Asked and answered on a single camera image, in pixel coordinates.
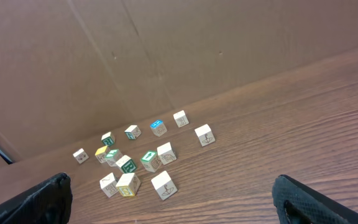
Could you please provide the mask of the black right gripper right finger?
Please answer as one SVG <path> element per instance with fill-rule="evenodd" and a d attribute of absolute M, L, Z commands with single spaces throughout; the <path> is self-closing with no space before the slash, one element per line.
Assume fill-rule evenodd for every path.
<path fill-rule="evenodd" d="M 280 224 L 358 224 L 357 212 L 288 175 L 275 179 L 272 198 Z"/>

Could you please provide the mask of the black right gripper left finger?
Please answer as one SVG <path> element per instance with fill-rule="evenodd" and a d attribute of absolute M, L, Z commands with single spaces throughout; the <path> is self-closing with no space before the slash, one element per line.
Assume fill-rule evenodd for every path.
<path fill-rule="evenodd" d="M 67 224 L 72 201 L 71 179 L 61 172 L 0 204 L 0 224 Z"/>

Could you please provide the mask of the cream block red letter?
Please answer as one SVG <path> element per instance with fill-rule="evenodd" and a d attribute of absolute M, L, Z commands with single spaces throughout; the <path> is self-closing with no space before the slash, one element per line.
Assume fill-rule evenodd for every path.
<path fill-rule="evenodd" d="M 118 193 L 118 189 L 116 188 L 117 179 L 113 173 L 108 174 L 103 177 L 100 181 L 100 188 L 106 194 L 108 198 L 111 198 L 113 195 Z"/>

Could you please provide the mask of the yellow S wooden block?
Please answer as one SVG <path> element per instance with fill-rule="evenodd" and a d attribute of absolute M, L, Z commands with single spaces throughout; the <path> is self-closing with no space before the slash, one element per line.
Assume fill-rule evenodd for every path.
<path fill-rule="evenodd" d="M 116 188 L 123 197 L 134 197 L 141 185 L 135 173 L 123 174 L 116 184 Z"/>

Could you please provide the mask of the green R wooden block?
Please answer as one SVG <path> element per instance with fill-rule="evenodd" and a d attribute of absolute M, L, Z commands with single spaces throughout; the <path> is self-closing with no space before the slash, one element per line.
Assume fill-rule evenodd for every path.
<path fill-rule="evenodd" d="M 127 155 L 122 156 L 118 161 L 116 161 L 116 165 L 124 174 L 134 173 L 137 170 L 137 165 L 134 160 Z"/>

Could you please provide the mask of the green top wooden block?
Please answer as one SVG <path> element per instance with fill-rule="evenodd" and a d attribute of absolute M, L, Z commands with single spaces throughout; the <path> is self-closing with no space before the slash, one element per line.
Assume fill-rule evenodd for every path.
<path fill-rule="evenodd" d="M 156 172 L 162 165 L 157 151 L 147 151 L 140 159 L 142 165 L 149 172 Z"/>

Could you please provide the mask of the cream turtle wooden block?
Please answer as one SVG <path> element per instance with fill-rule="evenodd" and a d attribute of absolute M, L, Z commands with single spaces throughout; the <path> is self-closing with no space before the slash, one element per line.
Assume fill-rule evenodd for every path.
<path fill-rule="evenodd" d="M 159 146 L 157 153 L 163 165 L 167 165 L 177 159 L 170 142 Z"/>

